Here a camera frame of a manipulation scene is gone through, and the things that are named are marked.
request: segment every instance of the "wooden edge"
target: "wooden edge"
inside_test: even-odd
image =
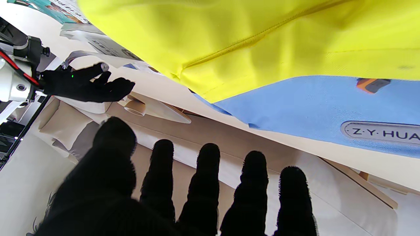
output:
[[[354,182],[359,184],[362,188],[366,189],[368,192],[373,194],[375,197],[377,197],[379,200],[381,200],[383,203],[388,205],[392,209],[398,208],[398,203],[394,201],[392,198],[388,197],[385,193],[381,192],[379,189],[377,189],[375,186],[373,186],[371,183],[367,182],[365,179],[363,179],[361,176],[359,176],[358,173],[356,173],[354,170],[352,170],[350,167],[347,167],[345,165],[336,163],[331,160],[327,160],[321,157],[322,160],[327,162],[329,165],[352,179]]]
[[[364,180],[366,180],[366,181],[368,181],[368,179],[369,179],[369,174],[368,173],[366,173],[366,172],[363,172],[363,171],[361,171],[360,173],[359,173],[359,176],[360,177],[362,177]]]

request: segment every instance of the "stitching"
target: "stitching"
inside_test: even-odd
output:
[[[207,61],[209,61],[211,59],[214,59],[216,57],[219,57],[219,56],[221,56],[223,54],[226,54],[228,52],[231,52],[231,51],[234,51],[236,49],[239,49],[239,48],[241,48],[241,47],[243,47],[245,45],[254,44],[254,43],[260,41],[268,33],[271,33],[273,31],[275,31],[276,29],[280,28],[282,25],[284,25],[284,24],[286,24],[288,22],[291,22],[292,20],[294,20],[296,18],[299,18],[299,17],[302,17],[302,16],[306,16],[306,15],[310,15],[312,13],[316,13],[316,12],[319,12],[319,11],[325,10],[327,8],[331,8],[331,7],[334,7],[336,5],[339,5],[339,4],[342,4],[342,3],[346,3],[346,2],[349,2],[349,1],[352,1],[352,0],[340,0],[340,1],[330,0],[328,2],[321,3],[321,4],[316,5],[316,6],[313,6],[311,8],[302,10],[302,11],[300,11],[300,12],[292,15],[291,17],[288,17],[287,19],[285,19],[285,20],[277,23],[276,25],[271,26],[271,27],[269,27],[266,30],[263,30],[260,33],[257,33],[255,35],[252,35],[252,36],[247,37],[245,39],[241,39],[239,41],[236,41],[232,45],[230,45],[230,46],[228,46],[226,48],[223,48],[223,49],[221,49],[221,50],[219,50],[219,51],[217,51],[215,53],[212,53],[210,55],[207,55],[207,56],[204,56],[202,58],[198,58],[196,60],[193,60],[193,61],[191,61],[189,63],[186,63],[186,64],[183,65],[182,70],[184,70],[184,69],[186,69],[188,67],[191,67],[191,66],[195,66],[197,64],[201,64],[201,63],[207,62]]]

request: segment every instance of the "gloved hand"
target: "gloved hand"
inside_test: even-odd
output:
[[[47,95],[82,102],[117,102],[131,92],[135,83],[124,78],[108,82],[111,76],[108,68],[105,63],[98,63],[76,71],[44,71],[39,80]]]

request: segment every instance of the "screw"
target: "screw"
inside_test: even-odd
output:
[[[18,85],[16,86],[16,88],[17,88],[19,91],[25,91],[25,90],[26,90],[26,86],[25,86],[25,85],[23,85],[23,84],[18,84]]]

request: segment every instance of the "white robot part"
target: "white robot part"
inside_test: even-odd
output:
[[[19,60],[14,60],[14,62],[23,72],[32,76],[31,67],[28,64]],[[31,84],[17,74],[5,59],[0,58],[0,101],[26,102],[31,91]]]

